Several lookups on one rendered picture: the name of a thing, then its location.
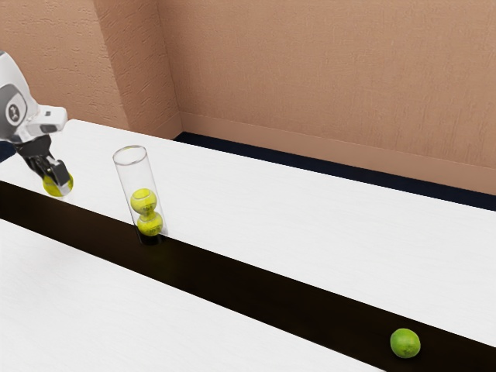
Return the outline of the yellow tennis ball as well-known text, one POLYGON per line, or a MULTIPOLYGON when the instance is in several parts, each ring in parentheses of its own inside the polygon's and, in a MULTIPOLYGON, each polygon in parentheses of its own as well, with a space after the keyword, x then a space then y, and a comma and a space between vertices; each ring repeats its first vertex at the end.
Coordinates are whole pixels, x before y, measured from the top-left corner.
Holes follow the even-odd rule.
POLYGON ((74 178, 71 174, 69 174, 70 180, 68 182, 67 189, 64 189, 61 191, 57 185, 54 183, 54 181, 47 175, 43 177, 43 188, 47 192, 47 194, 57 197, 57 198, 62 198, 64 196, 67 196, 73 189, 74 187, 74 178))
POLYGON ((134 212, 149 215, 157 207, 157 196, 149 188, 141 188, 132 193, 130 205, 134 212))
POLYGON ((144 236, 156 236, 163 228, 163 219, 158 212, 141 215, 137 220, 137 228, 144 236))

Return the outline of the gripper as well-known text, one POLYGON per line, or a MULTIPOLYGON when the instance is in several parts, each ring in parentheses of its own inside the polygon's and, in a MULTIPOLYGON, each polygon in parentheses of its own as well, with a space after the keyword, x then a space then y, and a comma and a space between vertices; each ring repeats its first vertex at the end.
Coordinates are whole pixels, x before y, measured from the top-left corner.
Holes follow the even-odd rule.
POLYGON ((13 146, 31 171, 48 172, 48 176, 63 191, 67 189, 70 173, 62 160, 52 159, 53 157, 50 153, 51 143, 51 137, 45 135, 27 143, 14 143, 13 146))

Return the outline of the green lime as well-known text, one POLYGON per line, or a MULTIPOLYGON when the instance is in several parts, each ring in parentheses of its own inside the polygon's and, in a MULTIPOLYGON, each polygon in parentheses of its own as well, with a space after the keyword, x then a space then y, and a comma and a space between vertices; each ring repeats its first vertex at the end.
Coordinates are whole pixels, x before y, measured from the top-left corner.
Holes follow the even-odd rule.
POLYGON ((390 337, 392 352, 402 359, 409 359, 419 354, 421 342, 419 336, 410 329, 396 329, 390 337))

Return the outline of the clear plastic tube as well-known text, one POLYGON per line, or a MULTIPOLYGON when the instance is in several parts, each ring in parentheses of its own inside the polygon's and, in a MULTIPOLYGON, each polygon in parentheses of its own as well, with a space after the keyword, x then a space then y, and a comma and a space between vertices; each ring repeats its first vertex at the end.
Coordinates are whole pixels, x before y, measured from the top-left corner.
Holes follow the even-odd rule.
POLYGON ((139 241, 147 246, 162 243, 166 239, 167 226, 146 148, 139 145, 125 146, 117 150, 112 159, 139 241), (130 197, 134 191, 141 188, 149 188, 157 196, 157 207, 154 211, 161 215, 164 225, 160 234, 156 236, 144 236, 137 228, 137 220, 141 215, 131 208, 130 197))

